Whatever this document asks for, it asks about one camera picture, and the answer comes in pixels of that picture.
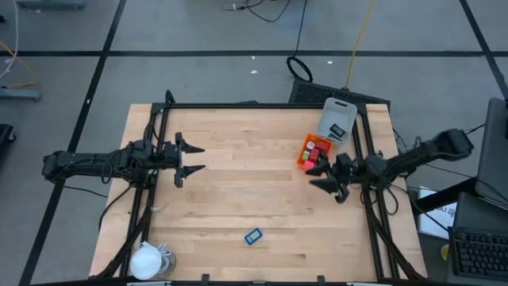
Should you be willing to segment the white face mask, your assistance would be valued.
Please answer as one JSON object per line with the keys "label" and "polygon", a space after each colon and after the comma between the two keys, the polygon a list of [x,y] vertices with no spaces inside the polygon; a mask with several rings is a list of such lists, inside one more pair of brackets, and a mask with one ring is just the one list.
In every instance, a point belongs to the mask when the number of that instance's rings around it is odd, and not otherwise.
{"label": "white face mask", "polygon": [[158,246],[142,242],[129,262],[130,272],[138,280],[169,276],[173,273],[175,266],[175,255],[164,242]]}

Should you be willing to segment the blue cased digital timer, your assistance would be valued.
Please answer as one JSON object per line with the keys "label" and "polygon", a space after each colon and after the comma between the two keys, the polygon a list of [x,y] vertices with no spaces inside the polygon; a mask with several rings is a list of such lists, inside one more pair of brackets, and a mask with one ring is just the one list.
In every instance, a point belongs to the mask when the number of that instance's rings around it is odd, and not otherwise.
{"label": "blue cased digital timer", "polygon": [[263,233],[261,230],[259,228],[255,228],[244,236],[244,240],[248,245],[252,245],[253,243],[259,241],[262,237]]}

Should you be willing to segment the orange plastic basket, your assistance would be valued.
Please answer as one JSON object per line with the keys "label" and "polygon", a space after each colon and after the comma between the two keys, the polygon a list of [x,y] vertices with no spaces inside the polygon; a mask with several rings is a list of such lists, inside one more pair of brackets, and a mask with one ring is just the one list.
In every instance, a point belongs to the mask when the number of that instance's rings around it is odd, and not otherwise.
{"label": "orange plastic basket", "polygon": [[[301,147],[301,150],[300,150],[300,152],[299,152],[298,159],[297,159],[297,166],[298,166],[299,168],[301,168],[301,169],[304,169],[304,163],[305,163],[305,160],[303,160],[303,159],[302,159],[302,153],[303,153],[304,151],[308,151],[309,153],[311,152],[311,150],[308,150],[308,149],[306,148],[306,143],[307,143],[308,141],[313,141],[314,143],[316,143],[317,141],[328,141],[328,142],[332,145],[332,147],[333,147],[333,142],[332,142],[332,141],[330,141],[330,140],[328,140],[328,139],[325,139],[325,138],[324,138],[324,137],[322,137],[322,136],[319,136],[319,135],[316,135],[316,134],[312,134],[312,133],[308,133],[308,134],[306,135],[306,139],[304,140],[304,142],[303,142],[303,144],[302,144],[302,147]],[[321,151],[321,152],[320,152],[320,154],[322,154],[322,153],[323,153],[323,154],[325,154],[326,156],[328,156],[328,155],[329,155],[330,150],[329,150],[327,153],[326,153],[326,152],[324,152],[324,151]]]}

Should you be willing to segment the flat computer monitor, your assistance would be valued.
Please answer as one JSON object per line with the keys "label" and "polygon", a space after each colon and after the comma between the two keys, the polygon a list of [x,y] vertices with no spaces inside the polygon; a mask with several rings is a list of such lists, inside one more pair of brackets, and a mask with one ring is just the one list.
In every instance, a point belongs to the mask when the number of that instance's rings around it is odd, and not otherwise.
{"label": "flat computer monitor", "polygon": [[508,102],[502,99],[488,103],[475,191],[508,208]]}

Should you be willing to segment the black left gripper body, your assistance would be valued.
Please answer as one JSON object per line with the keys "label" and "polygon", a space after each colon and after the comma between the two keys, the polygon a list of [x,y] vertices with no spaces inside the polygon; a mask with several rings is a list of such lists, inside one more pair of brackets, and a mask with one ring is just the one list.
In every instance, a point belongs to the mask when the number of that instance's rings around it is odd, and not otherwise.
{"label": "black left gripper body", "polygon": [[174,160],[165,160],[163,155],[163,147],[162,150],[158,152],[160,169],[174,169],[174,185],[177,188],[183,187],[183,178],[182,178],[182,169],[183,169],[183,155],[181,151],[181,138],[183,135],[180,132],[175,134],[175,141],[172,143],[177,146],[177,157]]}

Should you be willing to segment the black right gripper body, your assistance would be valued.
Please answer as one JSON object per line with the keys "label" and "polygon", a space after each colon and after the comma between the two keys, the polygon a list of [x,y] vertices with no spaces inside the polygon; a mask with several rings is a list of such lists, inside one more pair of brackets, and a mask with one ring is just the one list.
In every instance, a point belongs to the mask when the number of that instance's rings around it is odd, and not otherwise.
{"label": "black right gripper body", "polygon": [[349,184],[377,184],[384,173],[384,159],[378,155],[352,160],[353,166],[347,172],[344,169],[337,169],[335,162],[330,174],[338,184],[338,191],[335,194],[338,203],[343,203],[348,198]]}

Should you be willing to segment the black mesh panel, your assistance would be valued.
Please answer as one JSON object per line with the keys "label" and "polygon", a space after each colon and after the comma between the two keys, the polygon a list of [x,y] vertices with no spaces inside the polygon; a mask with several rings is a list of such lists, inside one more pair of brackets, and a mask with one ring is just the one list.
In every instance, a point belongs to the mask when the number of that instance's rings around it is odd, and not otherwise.
{"label": "black mesh panel", "polygon": [[289,103],[324,103],[326,99],[334,98],[351,104],[384,104],[391,107],[391,102],[368,95],[351,92],[347,89],[336,89],[316,83],[309,83],[296,79],[293,82]]}

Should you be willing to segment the grey table foot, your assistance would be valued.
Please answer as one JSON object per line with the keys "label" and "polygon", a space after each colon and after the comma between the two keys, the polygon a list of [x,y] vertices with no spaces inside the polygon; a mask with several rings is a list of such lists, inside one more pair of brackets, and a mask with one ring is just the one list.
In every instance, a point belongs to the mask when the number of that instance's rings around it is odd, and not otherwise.
{"label": "grey table foot", "polygon": [[41,94],[37,90],[0,87],[0,99],[32,100],[37,102],[41,99]]}
{"label": "grey table foot", "polygon": [[27,10],[78,10],[86,6],[86,0],[14,0]]}

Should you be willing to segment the white paper sheet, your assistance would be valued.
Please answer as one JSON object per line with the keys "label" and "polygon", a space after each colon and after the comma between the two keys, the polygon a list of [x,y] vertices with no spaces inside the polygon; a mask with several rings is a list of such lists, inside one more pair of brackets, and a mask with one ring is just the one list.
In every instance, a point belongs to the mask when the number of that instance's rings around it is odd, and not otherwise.
{"label": "white paper sheet", "polygon": [[448,240],[447,229],[453,225],[457,203],[451,203],[418,216],[418,232]]}

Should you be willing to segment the black computer keyboard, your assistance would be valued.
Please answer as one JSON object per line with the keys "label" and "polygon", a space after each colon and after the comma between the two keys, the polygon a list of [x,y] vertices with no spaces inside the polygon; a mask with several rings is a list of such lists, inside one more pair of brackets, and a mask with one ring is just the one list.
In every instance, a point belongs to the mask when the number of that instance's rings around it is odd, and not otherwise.
{"label": "black computer keyboard", "polygon": [[452,226],[448,237],[455,275],[508,282],[508,231]]}

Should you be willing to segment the grey plastic bin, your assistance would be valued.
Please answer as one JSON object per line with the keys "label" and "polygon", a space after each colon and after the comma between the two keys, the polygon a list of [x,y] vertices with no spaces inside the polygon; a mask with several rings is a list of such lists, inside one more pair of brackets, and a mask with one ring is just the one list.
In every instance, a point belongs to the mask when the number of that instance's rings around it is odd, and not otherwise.
{"label": "grey plastic bin", "polygon": [[336,143],[345,143],[352,135],[357,107],[335,98],[328,98],[322,109],[317,133]]}

